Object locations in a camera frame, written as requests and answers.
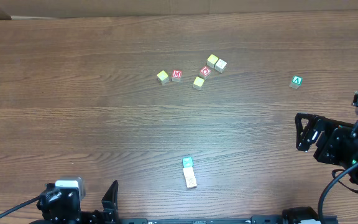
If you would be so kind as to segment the white block red edge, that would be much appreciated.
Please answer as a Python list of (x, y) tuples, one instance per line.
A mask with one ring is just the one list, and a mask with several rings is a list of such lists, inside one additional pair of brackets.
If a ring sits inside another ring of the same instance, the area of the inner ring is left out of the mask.
[(294, 88), (294, 89), (298, 89), (299, 87), (301, 87), (301, 84), (303, 82), (303, 78), (299, 77), (299, 76), (293, 76), (289, 87)]

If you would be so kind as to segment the white E letter block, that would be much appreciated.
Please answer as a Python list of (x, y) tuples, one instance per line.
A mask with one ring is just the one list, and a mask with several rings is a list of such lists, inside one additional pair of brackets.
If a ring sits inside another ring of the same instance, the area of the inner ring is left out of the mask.
[(192, 189), (192, 188), (196, 188), (197, 187), (197, 181), (196, 181), (196, 177), (195, 176), (191, 176), (191, 177), (186, 177), (185, 178), (186, 181), (186, 187), (188, 189)]

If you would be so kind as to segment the plain yellow wooden block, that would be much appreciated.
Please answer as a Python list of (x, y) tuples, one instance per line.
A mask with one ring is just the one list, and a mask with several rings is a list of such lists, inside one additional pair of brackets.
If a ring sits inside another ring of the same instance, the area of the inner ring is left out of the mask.
[(184, 168), (183, 168), (183, 174), (184, 174), (185, 178), (194, 177), (195, 174), (194, 174), (193, 167), (192, 167), (192, 166), (190, 166), (190, 167), (184, 167)]

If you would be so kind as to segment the blue X letter block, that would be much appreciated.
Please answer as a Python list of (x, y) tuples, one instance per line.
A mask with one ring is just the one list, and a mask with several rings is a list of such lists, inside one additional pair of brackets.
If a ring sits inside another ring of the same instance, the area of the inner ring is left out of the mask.
[(182, 164), (184, 168), (193, 167), (193, 159), (192, 157), (184, 157), (182, 159)]

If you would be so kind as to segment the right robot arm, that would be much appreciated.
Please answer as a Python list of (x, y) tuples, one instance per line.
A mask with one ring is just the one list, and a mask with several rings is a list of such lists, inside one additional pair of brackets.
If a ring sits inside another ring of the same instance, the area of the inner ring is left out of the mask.
[[(358, 111), (358, 91), (352, 105)], [(318, 162), (345, 169), (358, 162), (358, 120), (352, 124), (317, 114), (297, 113), (295, 126), (296, 148), (306, 152), (314, 144), (314, 158)], [(351, 182), (358, 185), (358, 167), (349, 175)]]

